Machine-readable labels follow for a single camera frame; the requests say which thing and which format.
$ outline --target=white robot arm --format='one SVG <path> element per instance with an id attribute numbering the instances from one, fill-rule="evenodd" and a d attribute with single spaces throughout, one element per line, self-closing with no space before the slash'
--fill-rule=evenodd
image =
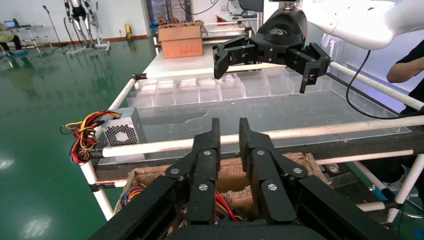
<path id="1" fill-rule="evenodd" d="M 303 0 L 301 8 L 324 33 L 367 50 L 424 29 L 424 0 Z"/>

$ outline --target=laptop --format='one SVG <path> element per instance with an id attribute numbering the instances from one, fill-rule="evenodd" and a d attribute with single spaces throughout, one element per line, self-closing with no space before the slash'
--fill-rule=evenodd
<path id="1" fill-rule="evenodd" d="M 19 23 L 16 21 L 16 19 L 13 19 L 12 21 L 4 21 L 4 25 L 10 29 L 19 28 Z"/>

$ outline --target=green floor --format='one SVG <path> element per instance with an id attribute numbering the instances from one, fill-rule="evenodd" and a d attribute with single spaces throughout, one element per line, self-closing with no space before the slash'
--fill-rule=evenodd
<path id="1" fill-rule="evenodd" d="M 45 49 L 0 59 L 0 239 L 81 240 L 105 218 L 68 152 L 73 138 L 60 125 L 109 107 L 132 73 L 155 56 L 149 40 L 112 43 L 70 59 Z M 107 189 L 112 205 L 122 188 Z M 402 220 L 402 239 L 415 239 L 417 220 Z"/>

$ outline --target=cardboard box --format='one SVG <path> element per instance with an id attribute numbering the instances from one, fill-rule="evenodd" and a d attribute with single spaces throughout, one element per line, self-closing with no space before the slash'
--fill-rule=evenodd
<path id="1" fill-rule="evenodd" d="M 304 166 L 309 175 L 317 176 L 321 181 L 330 185 L 326 177 L 320 170 L 320 166 L 315 162 L 310 153 L 302 154 L 287 153 L 283 154 L 293 162 Z M 171 165 L 152 166 L 144 168 L 135 168 L 128 174 L 128 179 L 119 199 L 131 188 L 144 184 L 149 186 L 159 175 L 164 176 L 165 171 Z M 224 199 L 232 209 L 243 208 L 246 216 L 254 218 L 256 211 L 252 198 L 252 191 L 246 173 L 243 171 L 242 160 L 240 158 L 231 158 L 222 160 L 220 171 L 218 172 L 218 181 L 216 181 L 216 190 L 221 192 Z M 114 214 L 122 209 L 120 200 L 116 203 Z"/>
<path id="2" fill-rule="evenodd" d="M 159 41 L 162 44 L 164 58 L 203 55 L 202 26 L 198 23 L 184 25 L 184 23 L 168 24 L 159 28 Z"/>

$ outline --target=microphone stand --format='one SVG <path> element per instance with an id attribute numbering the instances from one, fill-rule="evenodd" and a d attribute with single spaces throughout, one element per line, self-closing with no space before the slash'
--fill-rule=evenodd
<path id="1" fill-rule="evenodd" d="M 52 17 L 50 17 L 50 11 L 47 10 L 47 7 L 45 5 L 43 5 L 42 7 L 47 11 L 48 18 L 50 19 L 51 25 L 53 26 L 54 33 L 56 34 L 56 37 L 57 37 L 57 41 L 59 42 L 59 46 L 54 48 L 51 51 L 55 52 L 56 50 L 61 49 L 62 53 L 65 54 L 69 49 L 71 49 L 71 47 L 69 47 L 67 43 L 61 43 L 61 40 L 59 39 L 58 32 L 56 31 L 55 24 L 52 21 Z"/>

